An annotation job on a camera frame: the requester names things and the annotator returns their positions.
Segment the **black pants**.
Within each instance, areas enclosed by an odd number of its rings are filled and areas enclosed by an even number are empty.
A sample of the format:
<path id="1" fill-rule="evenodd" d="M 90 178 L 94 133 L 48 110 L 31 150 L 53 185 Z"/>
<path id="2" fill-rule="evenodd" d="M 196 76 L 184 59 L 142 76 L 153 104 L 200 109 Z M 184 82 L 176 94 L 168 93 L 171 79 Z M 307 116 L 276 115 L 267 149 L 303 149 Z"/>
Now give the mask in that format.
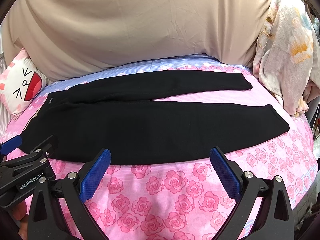
<path id="1" fill-rule="evenodd" d="M 30 153 L 50 136 L 52 157 L 85 163 L 106 148 L 113 165 L 151 165 L 204 159 L 250 148 L 289 131 L 271 105 L 174 102 L 171 96 L 245 91 L 240 73 L 167 70 L 109 77 L 52 92 L 21 133 Z"/>

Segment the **white cat face pillow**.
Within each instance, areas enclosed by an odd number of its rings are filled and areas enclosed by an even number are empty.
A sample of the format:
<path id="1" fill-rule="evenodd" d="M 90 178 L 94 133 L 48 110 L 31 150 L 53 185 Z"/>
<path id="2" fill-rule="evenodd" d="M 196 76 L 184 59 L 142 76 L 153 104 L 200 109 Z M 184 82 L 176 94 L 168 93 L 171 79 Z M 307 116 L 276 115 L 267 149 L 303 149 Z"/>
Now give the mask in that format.
<path id="1" fill-rule="evenodd" d="M 1 74 L 1 103 L 16 120 L 48 84 L 23 48 Z"/>

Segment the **beige curtain sheet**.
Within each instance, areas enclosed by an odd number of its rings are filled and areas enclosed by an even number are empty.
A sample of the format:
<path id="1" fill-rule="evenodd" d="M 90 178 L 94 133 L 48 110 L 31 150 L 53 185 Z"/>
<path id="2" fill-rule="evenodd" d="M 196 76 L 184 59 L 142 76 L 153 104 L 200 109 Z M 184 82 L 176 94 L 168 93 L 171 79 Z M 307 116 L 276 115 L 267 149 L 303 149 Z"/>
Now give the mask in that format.
<path id="1" fill-rule="evenodd" d="M 271 0 L 16 0 L 2 26 L 53 81 L 131 62 L 207 54 L 251 66 Z"/>

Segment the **floral cream blanket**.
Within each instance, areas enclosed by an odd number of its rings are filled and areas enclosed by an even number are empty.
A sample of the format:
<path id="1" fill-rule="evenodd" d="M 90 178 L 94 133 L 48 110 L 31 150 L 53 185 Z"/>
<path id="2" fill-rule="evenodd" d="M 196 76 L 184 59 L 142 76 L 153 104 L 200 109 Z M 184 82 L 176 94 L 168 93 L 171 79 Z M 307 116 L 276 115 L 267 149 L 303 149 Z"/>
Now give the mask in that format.
<path id="1" fill-rule="evenodd" d="M 271 0 L 253 74 L 291 116 L 319 96 L 319 42 L 301 0 Z"/>

